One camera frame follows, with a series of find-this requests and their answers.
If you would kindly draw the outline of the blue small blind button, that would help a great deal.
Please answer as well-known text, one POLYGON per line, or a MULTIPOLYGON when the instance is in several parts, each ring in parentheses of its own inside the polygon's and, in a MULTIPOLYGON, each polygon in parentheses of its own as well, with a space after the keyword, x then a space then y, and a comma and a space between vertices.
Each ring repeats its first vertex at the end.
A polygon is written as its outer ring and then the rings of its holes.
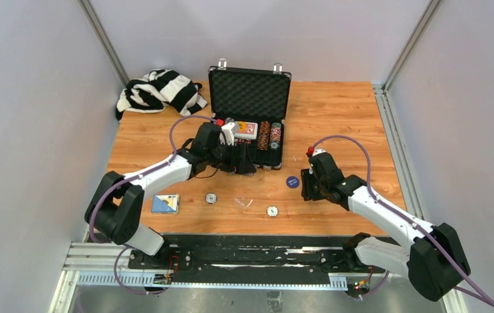
POLYGON ((286 178, 286 185, 288 188, 298 188, 300 183, 300 179, 296 176, 289 176, 286 178))

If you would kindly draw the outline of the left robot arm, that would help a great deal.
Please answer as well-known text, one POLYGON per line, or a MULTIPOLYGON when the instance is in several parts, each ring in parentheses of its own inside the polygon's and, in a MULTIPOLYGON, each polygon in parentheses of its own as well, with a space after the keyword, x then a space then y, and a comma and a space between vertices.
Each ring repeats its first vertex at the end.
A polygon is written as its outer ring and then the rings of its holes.
POLYGON ((111 242, 142 251, 152 268, 165 268, 170 252, 162 247, 164 237, 140 222, 144 201, 196 177, 207 167, 236 170, 234 159, 239 149, 235 135, 239 130, 237 122, 205 122, 188 144, 175 148, 166 159, 125 175, 109 171, 100 180, 84 220, 111 242))

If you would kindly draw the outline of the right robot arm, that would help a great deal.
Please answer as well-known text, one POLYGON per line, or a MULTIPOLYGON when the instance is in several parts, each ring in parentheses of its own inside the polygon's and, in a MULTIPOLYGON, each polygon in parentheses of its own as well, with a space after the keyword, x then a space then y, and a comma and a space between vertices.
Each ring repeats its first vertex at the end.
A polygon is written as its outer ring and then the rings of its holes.
POLYGON ((327 151, 310 147, 309 168, 301 171, 305 201, 327 200, 360 215, 394 240, 387 243, 358 233, 343 244, 339 263, 353 272, 373 266, 409 280, 430 301, 438 301, 469 275, 471 269, 459 236, 447 223, 438 226, 380 198, 357 175, 343 175, 327 151))

